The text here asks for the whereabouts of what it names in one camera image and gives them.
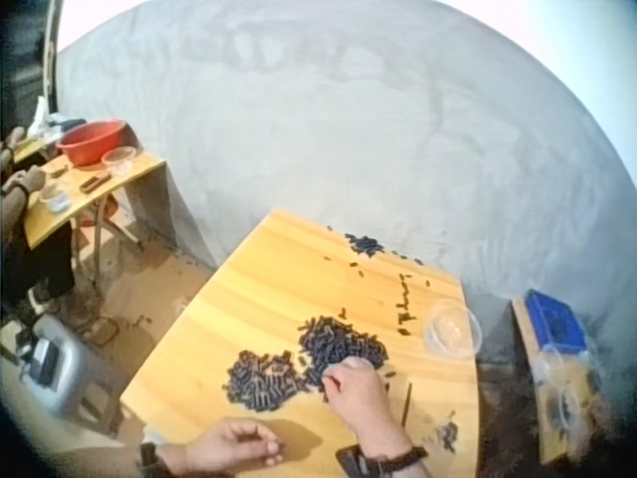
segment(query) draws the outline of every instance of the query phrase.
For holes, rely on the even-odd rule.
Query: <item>clear plastic container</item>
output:
[[[122,146],[102,156],[102,164],[113,176],[123,176],[132,169],[132,159],[137,150],[132,146]]]
[[[566,384],[568,377],[564,368],[564,359],[553,344],[541,348],[532,364],[531,372],[535,383],[549,383],[555,386]]]
[[[482,346],[482,329],[463,304],[438,301],[426,321],[424,339],[434,354],[448,359],[473,359]]]
[[[581,406],[568,386],[554,387],[546,401],[546,413],[551,426],[571,431],[581,422]]]
[[[52,181],[40,191],[40,202],[54,214],[65,211],[71,206],[68,184],[65,181]]]

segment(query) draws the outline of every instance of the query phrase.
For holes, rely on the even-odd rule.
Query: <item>gray stool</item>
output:
[[[26,387],[54,414],[98,433],[114,435],[119,397],[130,382],[128,376],[106,363],[52,316],[43,316],[33,332],[58,346],[60,354],[51,386],[41,386],[25,374]]]

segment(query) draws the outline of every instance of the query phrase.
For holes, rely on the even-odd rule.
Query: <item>right hand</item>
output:
[[[322,377],[334,412],[358,436],[367,458],[400,456],[413,447],[394,420],[382,380],[365,358],[348,357],[329,366]]]
[[[31,166],[20,182],[27,188],[29,193],[33,193],[42,189],[46,180],[47,175],[42,169],[38,166]]]

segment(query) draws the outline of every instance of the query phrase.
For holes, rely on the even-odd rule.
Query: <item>watch strap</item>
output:
[[[338,463],[350,478],[379,478],[403,470],[418,463],[428,455],[422,446],[413,447],[407,453],[391,460],[374,460],[366,458],[360,446],[354,445],[336,452]]]
[[[156,453],[154,443],[142,443],[139,446],[140,463],[137,468],[143,478],[168,478],[172,476]]]

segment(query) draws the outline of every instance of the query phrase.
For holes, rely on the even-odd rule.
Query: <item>wooden tabletop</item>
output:
[[[417,321],[398,334],[399,274],[407,278],[410,312]],[[302,393],[274,412],[255,413],[231,404],[221,386],[242,350],[296,354],[298,327],[311,317],[336,317],[346,309],[358,332],[377,334],[387,347],[386,378],[394,416],[400,418],[409,383],[406,429],[430,446],[435,426],[455,412],[456,452],[434,451],[434,476],[476,475],[479,408],[473,360],[429,353],[423,343],[428,311],[440,300],[464,304],[461,285],[449,274],[391,253],[357,255],[341,233],[274,211],[243,241],[177,319],[143,364],[121,401],[164,438],[183,442],[223,416],[268,422],[288,444],[286,461],[251,476],[340,476],[334,452],[355,438],[318,392]]]
[[[69,167],[69,171],[62,175],[59,180],[65,182],[68,186],[72,204],[67,210],[54,214],[38,200],[39,192],[31,194],[29,197],[29,209],[27,210],[24,220],[24,229],[29,246],[31,248],[36,247],[60,226],[65,224],[69,219],[78,214],[78,212],[90,205],[93,201],[106,196],[119,187],[135,181],[139,177],[147,174],[153,169],[156,169],[164,162],[164,159],[158,158],[147,152],[141,152],[132,160],[132,169],[127,174],[114,176],[110,179],[110,181],[98,187],[93,192],[83,194],[80,192],[80,185],[94,175],[106,170],[101,163],[83,168],[75,168],[64,155],[58,156],[49,161],[42,166],[42,169],[47,173],[59,170],[64,166]]]
[[[541,352],[537,343],[537,337],[533,330],[531,317],[522,299],[513,299],[512,306],[516,315],[516,321],[522,335],[527,357],[531,369],[536,360],[540,358]],[[577,359],[576,356],[562,355],[563,376],[567,378],[570,389],[579,399],[579,404],[583,410],[587,410],[591,400],[591,392],[586,380],[588,368]],[[557,458],[562,457],[568,449],[567,435],[560,434],[559,430],[551,426],[548,421],[547,402],[550,398],[551,387],[548,384],[535,384],[535,403],[537,405],[537,424],[539,441],[539,461],[547,464]]]
[[[14,149],[13,161],[15,163],[23,161],[24,159],[31,156],[32,154],[35,154],[47,145],[48,143],[46,143],[39,137],[22,139],[20,142],[18,142]]]

